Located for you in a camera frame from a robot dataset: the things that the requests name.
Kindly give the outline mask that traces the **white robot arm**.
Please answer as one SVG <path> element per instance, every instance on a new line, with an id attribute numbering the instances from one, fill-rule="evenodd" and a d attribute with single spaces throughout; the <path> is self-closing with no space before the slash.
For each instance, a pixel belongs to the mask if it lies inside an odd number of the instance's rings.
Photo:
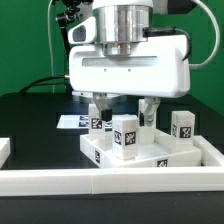
<path id="1" fill-rule="evenodd" d="M 54 0 L 65 5 L 56 17 L 68 58 L 70 85 L 93 94 L 104 121 L 112 119 L 109 94 L 143 96 L 144 123 L 150 126 L 162 98 L 177 98 L 190 89 L 190 71 L 214 58 L 191 64 L 189 34 L 174 26 L 152 25 L 155 14 L 186 14 L 202 8 L 215 31 L 216 53 L 220 29 L 201 0 Z"/>

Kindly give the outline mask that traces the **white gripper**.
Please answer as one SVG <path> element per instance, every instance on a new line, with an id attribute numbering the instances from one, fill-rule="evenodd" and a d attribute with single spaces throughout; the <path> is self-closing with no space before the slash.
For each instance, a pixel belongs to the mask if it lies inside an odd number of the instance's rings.
<path id="1" fill-rule="evenodd" d="M 129 55 L 106 56 L 95 42 L 93 17 L 70 29 L 68 41 L 69 76 L 74 90 L 92 92 L 102 121 L 112 120 L 107 95 L 145 97 L 138 101 L 141 126 L 151 127 L 160 105 L 159 97 L 176 98 L 190 89 L 187 38 L 183 35 L 157 36 L 131 45 Z"/>

